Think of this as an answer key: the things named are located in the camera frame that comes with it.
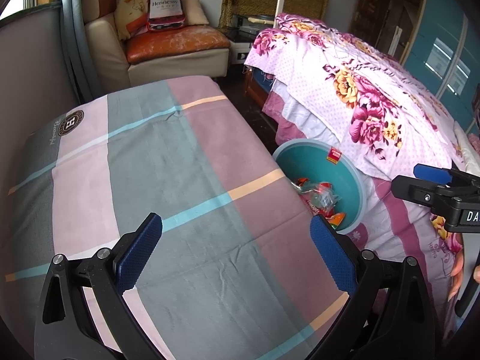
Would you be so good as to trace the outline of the person's right hand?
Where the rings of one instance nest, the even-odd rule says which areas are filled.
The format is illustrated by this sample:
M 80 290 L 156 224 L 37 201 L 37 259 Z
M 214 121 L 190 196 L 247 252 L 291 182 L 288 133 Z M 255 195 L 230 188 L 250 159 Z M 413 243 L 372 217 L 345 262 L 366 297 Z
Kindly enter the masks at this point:
M 453 297 L 458 294 L 461 284 L 463 281 L 463 268 L 464 268 L 464 251 L 459 251 L 456 254 L 456 259 L 453 265 L 453 269 L 451 271 L 451 288 L 448 294 L 448 300 L 450 301 Z M 473 270 L 473 278 L 478 283 L 480 281 L 480 267 L 476 266 Z

